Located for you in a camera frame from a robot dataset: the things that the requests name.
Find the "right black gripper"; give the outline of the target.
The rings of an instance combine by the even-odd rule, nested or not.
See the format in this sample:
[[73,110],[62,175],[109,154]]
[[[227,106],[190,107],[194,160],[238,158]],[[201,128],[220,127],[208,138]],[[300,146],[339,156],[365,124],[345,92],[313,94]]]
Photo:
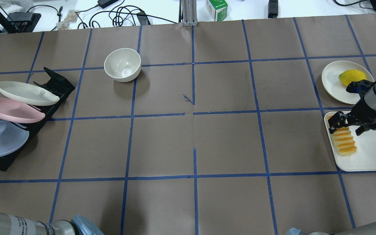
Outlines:
[[351,82],[346,87],[346,92],[357,93],[360,100],[351,108],[347,114],[338,111],[328,119],[328,131],[334,134],[339,128],[358,126],[355,130],[356,135],[360,136],[362,133],[374,130],[376,131],[376,110],[371,108],[364,97],[368,92],[373,92],[375,82],[368,80],[361,80],[359,82]]

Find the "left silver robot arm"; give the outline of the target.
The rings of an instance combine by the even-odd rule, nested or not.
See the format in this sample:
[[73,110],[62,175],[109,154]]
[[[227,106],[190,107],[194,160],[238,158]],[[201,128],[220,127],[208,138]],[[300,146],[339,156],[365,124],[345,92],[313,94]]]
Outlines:
[[0,212],[0,235],[103,235],[104,233],[82,215],[72,220],[51,224]]

